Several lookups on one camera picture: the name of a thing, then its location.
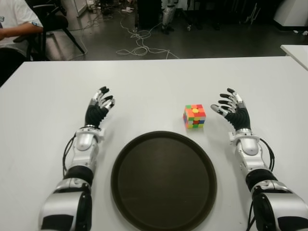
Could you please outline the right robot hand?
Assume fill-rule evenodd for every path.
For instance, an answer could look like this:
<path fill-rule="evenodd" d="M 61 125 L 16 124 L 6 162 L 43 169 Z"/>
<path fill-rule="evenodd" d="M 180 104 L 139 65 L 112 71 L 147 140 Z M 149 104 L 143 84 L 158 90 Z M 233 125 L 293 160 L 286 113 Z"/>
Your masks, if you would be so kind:
<path fill-rule="evenodd" d="M 249 112 L 239 93 L 227 88 L 227 93 L 221 93 L 220 97 L 218 104 L 212 104 L 211 109 L 224 117 L 235 131 L 251 129 Z"/>

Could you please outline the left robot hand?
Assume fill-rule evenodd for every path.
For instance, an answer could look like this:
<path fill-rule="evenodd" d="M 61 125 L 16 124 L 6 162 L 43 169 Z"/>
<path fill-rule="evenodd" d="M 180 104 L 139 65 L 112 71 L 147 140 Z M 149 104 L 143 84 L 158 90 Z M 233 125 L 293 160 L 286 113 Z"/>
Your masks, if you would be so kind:
<path fill-rule="evenodd" d="M 99 128 L 100 123 L 114 107 L 115 98 L 113 95 L 105 96 L 109 90 L 106 86 L 101 87 L 91 98 L 85 114 L 86 127 Z"/>

